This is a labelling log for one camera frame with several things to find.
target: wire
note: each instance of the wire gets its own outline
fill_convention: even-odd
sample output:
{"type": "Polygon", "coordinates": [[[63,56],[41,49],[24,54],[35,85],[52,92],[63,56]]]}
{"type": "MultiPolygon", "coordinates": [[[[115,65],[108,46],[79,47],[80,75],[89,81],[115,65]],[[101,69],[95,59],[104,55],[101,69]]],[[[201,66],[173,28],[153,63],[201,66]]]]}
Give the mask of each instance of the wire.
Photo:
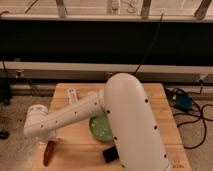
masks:
{"type": "Polygon", "coordinates": [[[152,42],[149,46],[149,48],[147,49],[145,55],[142,57],[142,59],[140,60],[140,63],[138,65],[138,67],[136,68],[136,70],[134,71],[133,75],[136,75],[138,70],[140,69],[140,67],[144,64],[145,60],[147,59],[147,57],[149,56],[152,48],[154,47],[155,45],[155,42],[158,38],[158,35],[159,35],[159,32],[160,32],[160,26],[161,26],[161,23],[162,23],[162,20],[163,20],[163,13],[161,14],[161,17],[160,17],[160,20],[158,22],[158,25],[157,25],[157,28],[156,28],[156,31],[155,31],[155,34],[154,34],[154,37],[152,39],[152,42]]]}
{"type": "Polygon", "coordinates": [[[32,3],[30,3],[30,5],[24,10],[24,13],[28,13],[31,8],[38,2],[39,0],[34,0],[32,3]]]}
{"type": "MultiPolygon", "coordinates": [[[[182,89],[179,89],[179,88],[175,88],[173,89],[173,92],[174,93],[178,93],[178,92],[181,92],[183,94],[186,94],[187,95],[187,92],[185,92],[184,90],[182,89]]],[[[182,122],[182,123],[179,123],[177,124],[177,127],[181,127],[181,126],[184,126],[184,125],[188,125],[188,124],[194,124],[196,122],[199,122],[199,121],[202,121],[203,123],[203,127],[204,127],[204,134],[202,136],[202,139],[199,143],[193,145],[193,146],[186,146],[184,145],[184,148],[185,149],[195,149],[195,148],[198,148],[200,147],[206,140],[206,137],[207,137],[207,125],[206,125],[206,121],[209,121],[209,122],[213,122],[213,119],[210,119],[210,118],[207,118],[205,117],[205,113],[204,113],[204,110],[206,107],[213,107],[213,104],[205,104],[203,105],[202,107],[200,107],[193,99],[192,99],[192,103],[193,105],[196,107],[197,110],[192,110],[193,112],[192,113],[175,113],[173,114],[174,117],[176,116],[190,116],[190,117],[194,117],[196,118],[195,120],[192,120],[192,121],[185,121],[185,122],[182,122]]]]}
{"type": "Polygon", "coordinates": [[[4,68],[4,74],[5,74],[6,80],[9,83],[9,76],[8,76],[8,72],[7,72],[7,69],[5,67],[4,61],[2,61],[2,65],[3,65],[3,68],[4,68]]]}

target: floor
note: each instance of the floor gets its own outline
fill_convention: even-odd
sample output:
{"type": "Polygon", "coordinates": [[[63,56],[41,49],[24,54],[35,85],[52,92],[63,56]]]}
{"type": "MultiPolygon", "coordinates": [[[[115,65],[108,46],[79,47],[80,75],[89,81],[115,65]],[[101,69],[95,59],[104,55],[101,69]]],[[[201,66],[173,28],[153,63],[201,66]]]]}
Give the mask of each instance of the floor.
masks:
{"type": "MultiPolygon", "coordinates": [[[[0,129],[4,128],[10,132],[9,139],[0,140],[1,171],[31,170],[36,141],[23,135],[26,112],[32,104],[41,103],[49,106],[50,102],[51,97],[14,96],[10,106],[0,105],[0,129]]],[[[198,101],[198,103],[199,105],[213,104],[213,101],[198,101]]],[[[213,107],[207,108],[206,116],[211,117],[212,111],[213,107]]],[[[180,123],[189,117],[176,117],[175,119],[177,123],[180,123]]],[[[213,171],[213,124],[207,122],[207,127],[205,143],[197,149],[186,150],[193,171],[213,171]]],[[[202,122],[181,127],[179,130],[183,143],[188,146],[200,141],[203,135],[202,122]]]]}
{"type": "Polygon", "coordinates": [[[10,132],[7,140],[0,140],[0,170],[30,171],[36,150],[35,138],[23,135],[27,109],[33,104],[49,106],[51,97],[15,96],[11,105],[0,104],[0,130],[10,132]]]}

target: electrical outlet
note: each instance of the electrical outlet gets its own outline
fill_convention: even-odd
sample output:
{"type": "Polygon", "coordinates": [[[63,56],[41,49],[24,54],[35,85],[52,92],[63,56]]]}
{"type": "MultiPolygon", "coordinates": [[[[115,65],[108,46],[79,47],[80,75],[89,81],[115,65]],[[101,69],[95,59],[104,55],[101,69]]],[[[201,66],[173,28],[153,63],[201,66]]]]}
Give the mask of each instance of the electrical outlet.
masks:
{"type": "Polygon", "coordinates": [[[207,73],[201,73],[201,74],[199,74],[197,82],[204,81],[206,79],[206,77],[208,77],[208,75],[209,74],[207,74],[207,73]]]}
{"type": "Polygon", "coordinates": [[[24,70],[16,70],[16,79],[24,78],[24,70]]]}

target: red object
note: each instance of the red object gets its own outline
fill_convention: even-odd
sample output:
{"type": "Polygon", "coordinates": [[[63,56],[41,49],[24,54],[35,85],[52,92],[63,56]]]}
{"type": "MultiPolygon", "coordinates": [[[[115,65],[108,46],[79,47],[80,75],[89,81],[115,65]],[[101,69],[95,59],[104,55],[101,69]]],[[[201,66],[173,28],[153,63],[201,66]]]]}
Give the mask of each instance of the red object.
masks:
{"type": "Polygon", "coordinates": [[[55,144],[56,144],[55,141],[49,141],[47,143],[46,149],[44,151],[44,159],[43,159],[44,166],[48,166],[50,159],[53,155],[55,144]]]}

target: black object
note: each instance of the black object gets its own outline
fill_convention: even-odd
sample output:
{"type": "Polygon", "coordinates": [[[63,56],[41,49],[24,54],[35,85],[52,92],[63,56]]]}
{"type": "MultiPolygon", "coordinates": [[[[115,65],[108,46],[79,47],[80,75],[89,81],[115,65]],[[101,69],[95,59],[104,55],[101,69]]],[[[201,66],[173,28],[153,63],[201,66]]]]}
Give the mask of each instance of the black object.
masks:
{"type": "Polygon", "coordinates": [[[110,147],[110,148],[104,150],[103,156],[104,156],[106,163],[110,163],[113,160],[118,159],[119,157],[118,157],[118,151],[116,149],[116,146],[113,146],[113,147],[110,147]]]}
{"type": "Polygon", "coordinates": [[[0,131],[0,139],[5,140],[5,139],[7,139],[9,137],[9,135],[10,134],[9,134],[8,131],[5,131],[5,130],[0,131]]]}
{"type": "Polygon", "coordinates": [[[11,89],[7,79],[0,78],[0,103],[2,102],[4,105],[9,105],[11,98],[11,89]]]}
{"type": "MultiPolygon", "coordinates": [[[[158,21],[0,20],[0,25],[1,60],[138,64],[158,21]]],[[[210,22],[162,22],[143,64],[212,66],[212,29],[210,22]]]]}

